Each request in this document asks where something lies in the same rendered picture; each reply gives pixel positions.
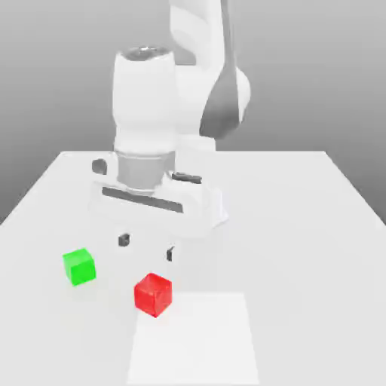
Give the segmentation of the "small red cube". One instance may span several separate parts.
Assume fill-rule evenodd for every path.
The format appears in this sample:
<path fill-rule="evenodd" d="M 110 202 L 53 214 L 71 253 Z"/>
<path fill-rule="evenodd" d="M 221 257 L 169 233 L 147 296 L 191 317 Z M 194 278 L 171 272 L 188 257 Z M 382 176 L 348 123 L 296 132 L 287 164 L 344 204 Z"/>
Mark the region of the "small red cube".
<path fill-rule="evenodd" d="M 147 274 L 133 290 L 134 304 L 153 317 L 161 315 L 173 300 L 172 282 L 157 274 Z"/>

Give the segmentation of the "small green cube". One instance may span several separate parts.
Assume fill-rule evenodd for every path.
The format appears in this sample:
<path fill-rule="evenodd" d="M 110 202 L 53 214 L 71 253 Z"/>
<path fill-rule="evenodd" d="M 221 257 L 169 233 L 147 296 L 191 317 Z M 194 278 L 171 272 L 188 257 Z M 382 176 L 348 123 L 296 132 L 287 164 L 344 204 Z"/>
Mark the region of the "small green cube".
<path fill-rule="evenodd" d="M 64 254 L 63 264 L 73 286 L 94 280 L 97 276 L 93 257 L 85 248 Z"/>

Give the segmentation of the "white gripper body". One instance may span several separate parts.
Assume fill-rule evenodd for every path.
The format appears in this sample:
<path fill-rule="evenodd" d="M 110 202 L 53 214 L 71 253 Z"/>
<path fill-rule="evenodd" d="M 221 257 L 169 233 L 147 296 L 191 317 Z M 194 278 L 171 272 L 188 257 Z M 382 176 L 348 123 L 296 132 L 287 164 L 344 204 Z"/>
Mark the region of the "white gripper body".
<path fill-rule="evenodd" d="M 90 186 L 90 210 L 130 229 L 159 229 L 177 237 L 201 237 L 218 225 L 218 193 L 202 185 L 166 182 L 151 197 L 128 200 L 125 191 L 101 182 Z"/>

